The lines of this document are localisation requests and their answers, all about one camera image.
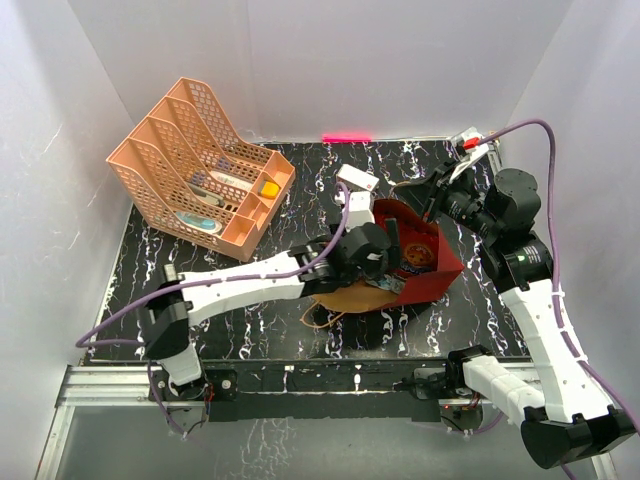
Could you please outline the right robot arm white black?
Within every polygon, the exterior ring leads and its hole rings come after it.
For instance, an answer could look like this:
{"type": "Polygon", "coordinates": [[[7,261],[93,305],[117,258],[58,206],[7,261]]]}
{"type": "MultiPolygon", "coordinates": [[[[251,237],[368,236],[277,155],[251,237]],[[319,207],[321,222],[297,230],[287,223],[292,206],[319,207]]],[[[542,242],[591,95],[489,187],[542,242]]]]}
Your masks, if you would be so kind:
{"type": "Polygon", "coordinates": [[[540,385],[530,386],[487,348],[473,346],[449,354],[447,388],[460,397],[477,392],[489,399],[519,428],[541,468],[611,451],[637,430],[582,367],[586,360],[552,282],[552,254],[533,230],[541,207],[536,179],[504,169],[482,193],[471,171],[454,176],[453,170],[442,166],[393,192],[423,219],[445,215],[479,237],[482,268],[519,326],[540,385]]]}

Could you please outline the red candy bag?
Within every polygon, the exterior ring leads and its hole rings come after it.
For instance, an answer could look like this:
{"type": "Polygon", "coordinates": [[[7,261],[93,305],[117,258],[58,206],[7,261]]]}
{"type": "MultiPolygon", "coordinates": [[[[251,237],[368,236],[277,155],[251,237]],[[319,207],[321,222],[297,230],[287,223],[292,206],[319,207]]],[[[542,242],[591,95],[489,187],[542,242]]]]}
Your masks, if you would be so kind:
{"type": "Polygon", "coordinates": [[[392,270],[401,278],[409,278],[437,269],[439,250],[439,229],[423,222],[419,217],[400,216],[391,212],[376,214],[376,223],[383,229],[385,221],[395,218],[399,229],[400,260],[392,270]]]}

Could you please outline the red brown paper bag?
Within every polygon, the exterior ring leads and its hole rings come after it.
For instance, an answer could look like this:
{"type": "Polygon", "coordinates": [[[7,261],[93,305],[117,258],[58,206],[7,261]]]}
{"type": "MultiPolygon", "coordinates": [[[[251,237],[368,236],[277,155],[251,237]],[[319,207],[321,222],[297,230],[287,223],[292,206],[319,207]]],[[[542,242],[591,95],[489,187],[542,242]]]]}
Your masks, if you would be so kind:
{"type": "MultiPolygon", "coordinates": [[[[383,212],[419,217],[405,203],[396,199],[376,200],[373,205],[374,216],[383,212]]],[[[399,295],[370,286],[366,280],[359,280],[355,284],[340,288],[333,293],[315,295],[313,303],[304,312],[300,321],[313,328],[315,325],[311,322],[311,312],[318,307],[333,314],[333,317],[325,323],[326,326],[330,326],[346,314],[361,314],[391,307],[435,302],[441,299],[462,272],[464,266],[454,255],[438,224],[434,222],[429,224],[433,224],[439,229],[438,263],[435,271],[402,278],[406,284],[399,295]]]]}

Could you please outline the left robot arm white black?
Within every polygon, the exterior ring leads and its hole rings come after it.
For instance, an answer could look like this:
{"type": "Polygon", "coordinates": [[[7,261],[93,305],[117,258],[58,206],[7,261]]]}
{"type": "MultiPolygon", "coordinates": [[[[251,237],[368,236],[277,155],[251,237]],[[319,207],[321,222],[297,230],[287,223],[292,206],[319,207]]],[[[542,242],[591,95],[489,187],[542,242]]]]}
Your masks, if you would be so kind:
{"type": "Polygon", "coordinates": [[[246,306],[333,294],[366,279],[380,279],[399,265],[400,257],[398,223],[387,219],[193,278],[168,266],[160,288],[143,301],[145,355],[162,367],[171,394],[199,399],[214,388],[189,338],[191,327],[246,306]]]}

